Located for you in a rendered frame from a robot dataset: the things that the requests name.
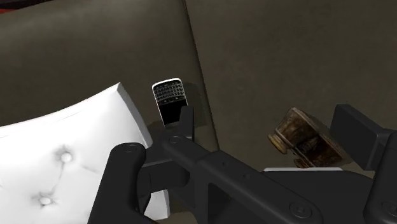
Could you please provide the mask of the black keypad phone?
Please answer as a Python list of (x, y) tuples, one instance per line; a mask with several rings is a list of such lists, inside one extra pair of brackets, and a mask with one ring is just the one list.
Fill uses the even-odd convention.
[(177, 126), (181, 108), (188, 105), (182, 80), (171, 78), (159, 81), (153, 84), (151, 89), (164, 127)]

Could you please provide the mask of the white tufted pillow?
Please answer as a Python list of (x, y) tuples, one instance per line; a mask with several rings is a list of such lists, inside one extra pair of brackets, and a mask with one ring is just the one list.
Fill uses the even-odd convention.
[(152, 138), (121, 84), (0, 127), (0, 224), (87, 224), (111, 150)]

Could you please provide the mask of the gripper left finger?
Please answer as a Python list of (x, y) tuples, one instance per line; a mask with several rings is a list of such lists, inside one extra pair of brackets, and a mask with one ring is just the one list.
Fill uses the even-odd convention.
[(158, 224), (144, 208), (152, 192), (170, 190), (197, 224), (323, 224), (313, 203), (224, 151), (194, 141), (193, 108), (176, 132), (149, 148), (122, 143), (110, 153), (88, 224)]

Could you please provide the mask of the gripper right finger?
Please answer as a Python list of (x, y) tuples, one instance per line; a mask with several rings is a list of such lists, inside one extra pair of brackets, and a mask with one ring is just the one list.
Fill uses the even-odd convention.
[(397, 224), (397, 130), (385, 129), (349, 104), (335, 106), (332, 137), (365, 171), (374, 171), (363, 210), (366, 224)]

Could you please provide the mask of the brown old binoculars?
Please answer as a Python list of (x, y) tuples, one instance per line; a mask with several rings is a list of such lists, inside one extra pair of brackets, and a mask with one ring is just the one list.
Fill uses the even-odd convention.
[(292, 152), (298, 168), (339, 167), (352, 162), (327, 126), (296, 107), (288, 110), (268, 139), (282, 154)]

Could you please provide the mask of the dark grey-brown sofa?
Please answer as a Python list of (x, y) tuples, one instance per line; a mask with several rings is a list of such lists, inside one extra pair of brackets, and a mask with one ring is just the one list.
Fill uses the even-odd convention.
[[(338, 104), (397, 130), (397, 0), (53, 0), (0, 15), (0, 127), (121, 84), (152, 146), (181, 120), (164, 127), (151, 89), (171, 78), (196, 144), (309, 200), (323, 224), (366, 224), (374, 171), (298, 168), (268, 135), (292, 107), (330, 129)], [(144, 213), (197, 224), (168, 189)]]

